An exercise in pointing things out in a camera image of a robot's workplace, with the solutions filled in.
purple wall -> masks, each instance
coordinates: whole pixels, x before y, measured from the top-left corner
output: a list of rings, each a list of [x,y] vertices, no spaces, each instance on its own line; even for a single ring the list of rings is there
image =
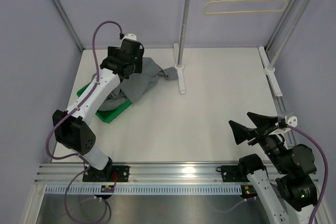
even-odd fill
[[[205,16],[212,0],[191,0],[187,47],[260,46],[267,43],[280,14]],[[104,20],[120,22],[125,32],[135,33],[147,47],[173,47],[181,32],[184,0],[61,0],[84,46]],[[97,45],[118,45],[116,28],[104,27]]]
[[[50,0],[0,0],[0,216],[17,224],[80,53]]]
[[[329,186],[325,199],[330,210],[336,209],[335,18],[336,0],[312,0],[275,65],[285,103],[299,118],[298,128],[316,139],[327,155]],[[314,153],[323,180],[323,161],[317,151]]]

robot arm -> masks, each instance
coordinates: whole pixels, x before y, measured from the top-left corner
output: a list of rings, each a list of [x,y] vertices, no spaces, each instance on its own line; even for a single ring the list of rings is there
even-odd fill
[[[248,145],[259,144],[272,161],[280,174],[276,183],[281,197],[285,200],[288,214],[271,187],[261,162],[256,155],[249,155],[239,160],[240,173],[255,187],[270,223],[308,223],[309,216],[317,203],[317,190],[309,174],[316,172],[312,150],[299,144],[287,149],[284,141],[276,134],[288,131],[286,125],[296,126],[297,118],[292,114],[282,114],[279,117],[269,117],[247,113],[257,126],[249,129],[234,121],[229,121],[237,144],[248,140]]]
[[[111,175],[112,160],[97,146],[96,136],[89,125],[99,106],[120,81],[142,72],[144,49],[136,39],[135,35],[125,35],[120,48],[109,47],[108,56],[100,65],[99,82],[93,79],[74,104],[65,111],[57,110],[52,117],[56,125],[68,112],[77,109],[55,130],[56,141],[82,156],[102,181]],[[95,91],[85,100],[94,85]]]

green tray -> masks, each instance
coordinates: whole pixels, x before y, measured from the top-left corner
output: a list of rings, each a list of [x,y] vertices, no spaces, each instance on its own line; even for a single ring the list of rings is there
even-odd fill
[[[89,86],[89,84],[85,85],[83,88],[77,91],[77,96],[80,97],[85,89]],[[97,111],[96,115],[99,117],[100,120],[102,120],[104,123],[110,123],[112,122],[118,115],[121,114],[125,109],[127,109],[132,102],[130,100],[126,101],[122,105],[120,105],[117,109],[115,110],[110,110],[110,111]]]

black mounting plate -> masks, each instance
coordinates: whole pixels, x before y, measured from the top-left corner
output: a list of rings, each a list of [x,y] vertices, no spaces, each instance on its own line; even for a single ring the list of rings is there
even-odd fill
[[[223,182],[248,182],[238,170],[238,165],[222,165],[216,171],[221,173]]]
[[[113,165],[112,166],[112,172],[111,176],[105,180],[101,181],[100,179],[97,179],[93,176],[90,169],[87,171],[87,173],[83,174],[83,182],[114,182],[114,178],[112,174],[117,174],[117,182],[128,182],[128,177],[130,175],[130,167],[128,165]]]

clothes hanger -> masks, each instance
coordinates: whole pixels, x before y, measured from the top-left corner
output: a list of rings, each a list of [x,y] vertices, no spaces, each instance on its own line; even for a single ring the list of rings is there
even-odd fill
[[[269,9],[269,10],[229,10],[223,12],[209,12],[208,8],[214,5],[221,4],[232,4],[232,3],[248,3],[248,2],[282,2],[283,6],[281,9]],[[288,0],[221,0],[221,1],[210,1],[204,6],[205,15],[225,15],[225,14],[239,14],[239,13],[282,13],[286,10],[288,6]]]

